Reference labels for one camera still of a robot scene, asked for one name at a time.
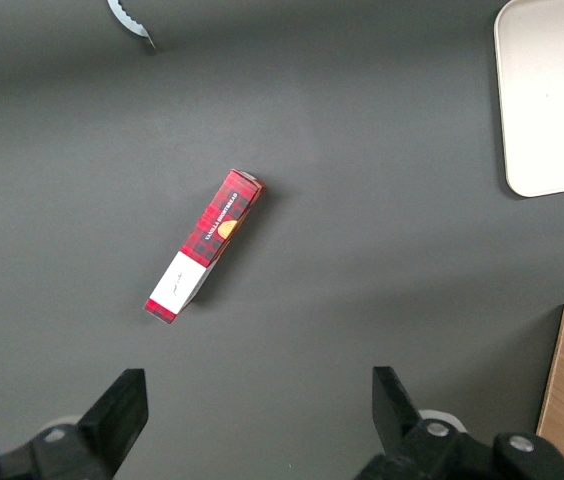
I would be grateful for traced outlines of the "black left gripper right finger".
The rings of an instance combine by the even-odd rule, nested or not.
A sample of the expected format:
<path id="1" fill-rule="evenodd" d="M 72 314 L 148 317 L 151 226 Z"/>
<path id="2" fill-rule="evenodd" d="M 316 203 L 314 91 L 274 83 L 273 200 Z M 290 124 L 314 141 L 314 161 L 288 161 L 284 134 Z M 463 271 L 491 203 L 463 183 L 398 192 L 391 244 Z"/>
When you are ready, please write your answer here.
<path id="1" fill-rule="evenodd" d="M 372 371 L 372 417 L 383 453 L 358 479 L 564 479 L 564 456 L 551 442 L 504 432 L 487 445 L 453 416 L 427 418 L 391 367 Z"/>

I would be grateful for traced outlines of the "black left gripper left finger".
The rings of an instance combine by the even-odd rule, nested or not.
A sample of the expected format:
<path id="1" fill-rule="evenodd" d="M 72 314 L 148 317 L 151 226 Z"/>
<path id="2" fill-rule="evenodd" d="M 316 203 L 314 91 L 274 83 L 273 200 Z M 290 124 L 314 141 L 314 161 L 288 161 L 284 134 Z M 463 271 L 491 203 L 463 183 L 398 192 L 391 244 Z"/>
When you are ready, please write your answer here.
<path id="1" fill-rule="evenodd" d="M 0 478 L 112 479 L 148 413 L 145 371 L 127 369 L 77 421 L 55 420 L 0 456 Z"/>

